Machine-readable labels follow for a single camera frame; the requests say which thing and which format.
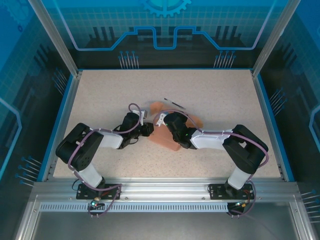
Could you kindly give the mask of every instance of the speckled tabletop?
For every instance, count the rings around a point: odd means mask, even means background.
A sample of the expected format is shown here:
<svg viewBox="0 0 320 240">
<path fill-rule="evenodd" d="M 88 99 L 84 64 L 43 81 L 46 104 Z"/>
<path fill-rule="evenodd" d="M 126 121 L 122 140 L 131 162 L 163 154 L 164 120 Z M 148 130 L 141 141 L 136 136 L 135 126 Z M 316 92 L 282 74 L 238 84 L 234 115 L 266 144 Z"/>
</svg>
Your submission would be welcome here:
<svg viewBox="0 0 320 240">
<path fill-rule="evenodd" d="M 148 109 L 164 98 L 201 118 L 205 130 L 245 125 L 269 147 L 269 163 L 255 177 L 279 177 L 249 70 L 84 70 L 75 96 L 66 135 L 78 124 L 113 129 L 122 123 L 130 103 Z M 104 177 L 228 177 L 235 168 L 229 155 L 216 149 L 172 151 L 146 137 L 117 150 L 99 148 L 93 163 Z M 74 177 L 60 159 L 56 178 Z"/>
</svg>

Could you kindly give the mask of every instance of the blue gear graphic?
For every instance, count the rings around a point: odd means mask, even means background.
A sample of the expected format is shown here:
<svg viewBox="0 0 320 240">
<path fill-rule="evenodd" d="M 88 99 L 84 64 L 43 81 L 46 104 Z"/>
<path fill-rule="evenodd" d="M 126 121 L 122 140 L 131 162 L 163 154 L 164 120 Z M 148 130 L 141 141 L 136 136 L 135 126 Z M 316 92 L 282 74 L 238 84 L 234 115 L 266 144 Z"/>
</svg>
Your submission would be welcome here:
<svg viewBox="0 0 320 240">
<path fill-rule="evenodd" d="M 187 9 L 187 4 L 191 4 L 191 0 L 140 0 L 140 2 L 144 10 L 149 10 L 150 14 L 164 18 L 168 15 L 173 17 L 174 14 L 180 14 L 180 10 Z"/>
<path fill-rule="evenodd" d="M 11 17 L 20 25 L 28 19 L 30 14 L 27 0 L 0 0 L 0 7 L 5 6 Z"/>
</svg>

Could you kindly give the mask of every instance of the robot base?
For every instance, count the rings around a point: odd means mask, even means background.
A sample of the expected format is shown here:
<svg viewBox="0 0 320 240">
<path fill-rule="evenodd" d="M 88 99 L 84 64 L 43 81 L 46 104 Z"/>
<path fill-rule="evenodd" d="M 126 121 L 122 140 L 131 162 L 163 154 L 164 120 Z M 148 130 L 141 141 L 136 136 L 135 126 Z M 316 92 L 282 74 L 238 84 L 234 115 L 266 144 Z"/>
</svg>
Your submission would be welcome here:
<svg viewBox="0 0 320 240">
<path fill-rule="evenodd" d="M 104 189 L 106 188 L 110 188 L 113 187 L 117 184 L 105 184 L 104 185 Z M 101 200 L 112 200 L 114 199 L 115 195 L 117 194 L 117 188 L 109 190 L 109 191 L 102 191 L 100 192 L 100 198 Z M 118 194 L 118 196 L 115 198 L 116 200 L 120 199 L 120 194 Z M 76 196 L 75 198 L 78 200 L 93 200 L 94 198 L 99 196 L 99 192 L 92 190 L 90 188 L 88 188 L 86 185 L 84 184 L 79 184 L 77 192 L 76 192 Z"/>
<path fill-rule="evenodd" d="M 225 184 L 210 184 L 207 189 L 211 200 L 253 200 L 255 198 L 253 187 L 249 183 L 244 184 L 233 197 L 227 194 Z"/>
</svg>

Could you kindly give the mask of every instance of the perforated metal strip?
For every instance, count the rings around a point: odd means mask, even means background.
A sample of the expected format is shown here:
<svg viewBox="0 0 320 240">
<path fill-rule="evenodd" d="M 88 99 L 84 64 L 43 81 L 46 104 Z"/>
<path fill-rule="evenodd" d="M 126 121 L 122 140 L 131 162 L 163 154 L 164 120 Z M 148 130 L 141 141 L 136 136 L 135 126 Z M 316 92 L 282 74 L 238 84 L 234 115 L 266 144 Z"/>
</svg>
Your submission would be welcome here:
<svg viewBox="0 0 320 240">
<path fill-rule="evenodd" d="M 40 212 L 87 212 L 87 202 L 42 202 Z M 101 212 L 106 205 L 92 212 Z M 115 202 L 109 210 L 113 213 L 208 213 L 228 212 L 226 202 Z"/>
</svg>

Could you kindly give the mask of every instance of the aluminum frame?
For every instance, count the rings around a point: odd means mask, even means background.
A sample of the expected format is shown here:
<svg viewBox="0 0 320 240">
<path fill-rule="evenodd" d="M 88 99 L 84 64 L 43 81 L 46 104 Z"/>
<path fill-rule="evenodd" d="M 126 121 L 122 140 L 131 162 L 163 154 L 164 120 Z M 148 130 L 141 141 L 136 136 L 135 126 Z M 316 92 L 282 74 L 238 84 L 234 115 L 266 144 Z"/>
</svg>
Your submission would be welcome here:
<svg viewBox="0 0 320 240">
<path fill-rule="evenodd" d="M 292 15 L 295 13 L 301 0 L 288 0 L 285 5 L 278 21 L 276 22 L 268 40 L 266 41 L 260 55 L 258 56 L 253 66 L 253 76 L 257 77 L 261 69 L 265 65 L 269 55 L 277 44 L 279 38 L 283 34 L 286 26 L 288 25 Z"/>
<path fill-rule="evenodd" d="M 33 8 L 35 14 L 37 15 L 38 19 L 40 20 L 42 26 L 44 27 L 46 33 L 49 35 L 53 45 L 59 52 L 66 67 L 68 68 L 68 70 L 73 76 L 77 77 L 79 72 L 77 65 L 73 60 L 71 54 L 69 53 L 65 45 L 65 42 L 60 36 L 59 31 L 56 28 L 54 22 L 52 21 L 46 7 L 44 6 L 41 0 L 28 0 L 28 1 L 31 7 Z"/>
<path fill-rule="evenodd" d="M 66 97 L 65 106 L 63 108 L 61 119 L 56 130 L 56 135 L 54 136 L 52 148 L 50 150 L 48 161 L 44 169 L 44 174 L 40 179 L 43 182 L 46 182 L 49 178 L 51 178 L 53 171 L 55 169 L 55 166 L 56 166 L 55 163 L 58 160 L 58 157 L 56 156 L 56 148 L 58 147 L 59 143 L 64 139 L 65 132 L 68 125 L 68 120 L 70 117 L 72 106 L 74 104 L 79 82 L 81 79 L 81 75 L 82 75 L 82 71 L 78 73 L 77 77 L 72 78 L 70 90 Z"/>
<path fill-rule="evenodd" d="M 274 152 L 274 155 L 275 155 L 275 159 L 276 159 L 277 163 L 281 167 L 281 170 L 282 170 L 281 174 L 283 175 L 284 180 L 289 181 L 288 171 L 291 171 L 291 169 L 289 169 L 287 171 L 286 165 L 285 165 L 285 162 L 284 162 L 284 158 L 283 158 L 283 156 L 281 154 L 281 150 L 280 150 L 280 147 L 279 147 L 279 142 L 278 142 L 278 139 L 276 137 L 276 132 L 275 132 L 275 130 L 273 128 L 271 117 L 270 117 L 270 114 L 268 112 L 268 108 L 267 108 L 267 104 L 266 104 L 266 102 L 269 101 L 269 100 L 265 99 L 265 97 L 264 97 L 263 90 L 262 90 L 261 85 L 260 85 L 260 83 L 258 81 L 258 77 L 252 75 L 252 79 L 253 79 L 253 84 L 254 84 L 254 87 L 255 87 L 255 91 L 256 91 L 256 94 L 257 94 L 257 97 L 258 97 L 258 100 L 259 100 L 259 103 L 260 103 L 260 107 L 261 107 L 261 110 L 262 110 L 262 114 L 263 114 L 263 118 L 264 118 L 264 121 L 265 121 L 266 129 L 267 129 L 267 131 L 269 133 L 269 137 L 270 137 L 270 141 L 271 141 L 271 144 L 272 144 L 272 147 L 273 147 L 273 152 Z"/>
<path fill-rule="evenodd" d="M 224 183 L 227 178 L 107 178 L 108 183 L 122 183 L 122 193 L 117 203 L 222 203 L 227 200 L 210 200 L 208 184 Z M 254 178 L 256 203 L 290 203 L 292 218 L 302 240 L 315 240 L 304 203 L 296 182 L 284 182 L 274 178 Z M 76 200 L 71 189 L 73 179 L 52 182 L 36 182 L 16 236 L 16 240 L 31 240 L 35 232 L 39 209 L 45 203 L 89 203 Z"/>
</svg>

